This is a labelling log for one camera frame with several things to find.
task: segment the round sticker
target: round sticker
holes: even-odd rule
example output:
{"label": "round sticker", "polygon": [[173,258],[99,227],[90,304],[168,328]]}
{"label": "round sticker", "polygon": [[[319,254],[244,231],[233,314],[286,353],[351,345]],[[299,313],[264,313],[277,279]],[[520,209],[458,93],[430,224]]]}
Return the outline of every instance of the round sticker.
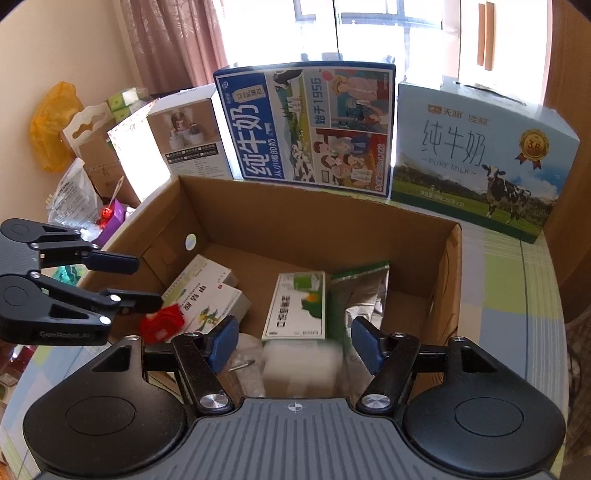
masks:
{"label": "round sticker", "polygon": [[191,251],[196,246],[197,246],[197,235],[195,235],[194,233],[188,234],[187,238],[185,239],[185,248],[187,250]]}

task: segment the plastic bag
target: plastic bag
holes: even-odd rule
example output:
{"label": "plastic bag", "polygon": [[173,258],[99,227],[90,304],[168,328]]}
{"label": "plastic bag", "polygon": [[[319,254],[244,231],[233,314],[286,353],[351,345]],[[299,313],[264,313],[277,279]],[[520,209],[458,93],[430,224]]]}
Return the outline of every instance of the plastic bag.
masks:
{"label": "plastic bag", "polygon": [[77,158],[57,184],[56,192],[47,205],[47,221],[80,230],[82,238],[92,242],[100,235],[96,221],[102,206],[84,171],[84,161]]}
{"label": "plastic bag", "polygon": [[76,87],[67,82],[55,85],[37,106],[29,135],[43,170],[62,171],[74,159],[60,133],[82,110]]}

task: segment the pink curtain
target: pink curtain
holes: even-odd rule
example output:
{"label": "pink curtain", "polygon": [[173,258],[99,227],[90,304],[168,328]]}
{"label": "pink curtain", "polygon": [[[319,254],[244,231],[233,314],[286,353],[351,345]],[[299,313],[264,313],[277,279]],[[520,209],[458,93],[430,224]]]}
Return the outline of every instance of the pink curtain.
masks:
{"label": "pink curtain", "polygon": [[150,93],[211,83],[228,64],[213,0],[121,0],[129,39]]}

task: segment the green and white box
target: green and white box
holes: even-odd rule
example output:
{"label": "green and white box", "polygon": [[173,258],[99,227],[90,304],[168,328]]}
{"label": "green and white box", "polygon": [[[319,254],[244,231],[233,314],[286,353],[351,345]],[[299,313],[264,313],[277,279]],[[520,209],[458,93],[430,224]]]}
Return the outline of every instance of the green and white box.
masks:
{"label": "green and white box", "polygon": [[320,340],[325,336],[325,273],[280,274],[275,285],[262,340]]}
{"label": "green and white box", "polygon": [[398,86],[392,199],[534,242],[579,139],[555,111],[444,79]]}
{"label": "green and white box", "polygon": [[183,332],[208,333],[228,315],[234,315],[240,322],[251,302],[237,288],[220,283],[195,301],[190,297],[179,305],[187,322]]}
{"label": "green and white box", "polygon": [[235,287],[238,279],[229,268],[196,255],[162,295],[163,306],[178,303],[182,310],[188,299],[196,301],[220,283]]}

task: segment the red object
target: red object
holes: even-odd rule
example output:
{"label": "red object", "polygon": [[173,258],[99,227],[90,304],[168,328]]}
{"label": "red object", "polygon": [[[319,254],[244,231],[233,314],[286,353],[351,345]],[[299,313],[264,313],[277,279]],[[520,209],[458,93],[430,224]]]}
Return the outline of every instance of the red object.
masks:
{"label": "red object", "polygon": [[113,213],[114,213],[114,211],[111,207],[109,207],[109,206],[103,207],[103,209],[100,211],[100,219],[101,220],[111,220]]}
{"label": "red object", "polygon": [[151,313],[142,318],[139,324],[139,334],[144,343],[160,343],[181,331],[184,318],[178,305],[163,308],[159,312]]}
{"label": "red object", "polygon": [[111,207],[110,205],[103,207],[102,210],[100,211],[100,216],[99,216],[99,219],[96,221],[96,224],[98,226],[100,226],[101,229],[104,230],[105,227],[107,226],[107,223],[109,223],[109,220],[111,220],[113,218],[114,214],[115,214],[115,209],[113,207]]}

